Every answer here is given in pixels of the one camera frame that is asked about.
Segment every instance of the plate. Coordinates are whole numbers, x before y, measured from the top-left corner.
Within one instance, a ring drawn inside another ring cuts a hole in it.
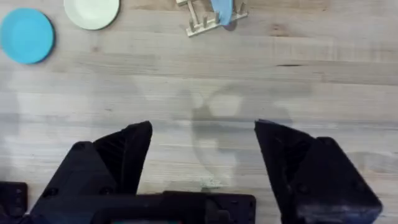
[[[227,26],[232,19],[233,0],[211,0],[211,5],[220,13],[220,24]]]
[[[46,58],[54,45],[54,29],[49,19],[36,9],[10,12],[0,28],[3,51],[19,63],[37,63]]]
[[[64,0],[63,6],[74,24],[83,29],[98,30],[114,21],[120,0]]]

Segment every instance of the blue object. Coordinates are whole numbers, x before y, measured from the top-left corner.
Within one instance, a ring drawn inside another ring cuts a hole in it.
[[[20,8],[4,18],[0,38],[3,51],[10,58],[19,63],[37,63],[51,52],[54,30],[40,11]]]
[[[232,19],[233,0],[211,0],[211,5],[220,13],[220,24],[227,26]]]

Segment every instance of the screw hole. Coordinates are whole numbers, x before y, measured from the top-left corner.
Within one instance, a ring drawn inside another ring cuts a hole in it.
[[[52,187],[44,191],[43,198],[54,197],[58,195],[58,189]]]
[[[113,193],[113,189],[111,187],[103,187],[100,191],[100,195],[110,195]]]
[[[301,194],[309,194],[310,188],[307,187],[305,184],[297,184],[297,191]]]

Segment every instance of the wooden table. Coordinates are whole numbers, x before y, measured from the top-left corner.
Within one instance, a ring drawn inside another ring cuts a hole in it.
[[[197,0],[199,11],[209,5]],[[72,24],[61,0],[2,0],[46,13],[53,54],[19,65],[0,53],[0,180],[25,181],[30,206],[72,144],[150,120],[140,193],[254,194],[279,223],[253,121],[335,138],[398,222],[398,4],[250,0],[236,29],[189,39],[187,7],[123,0],[108,28]]]

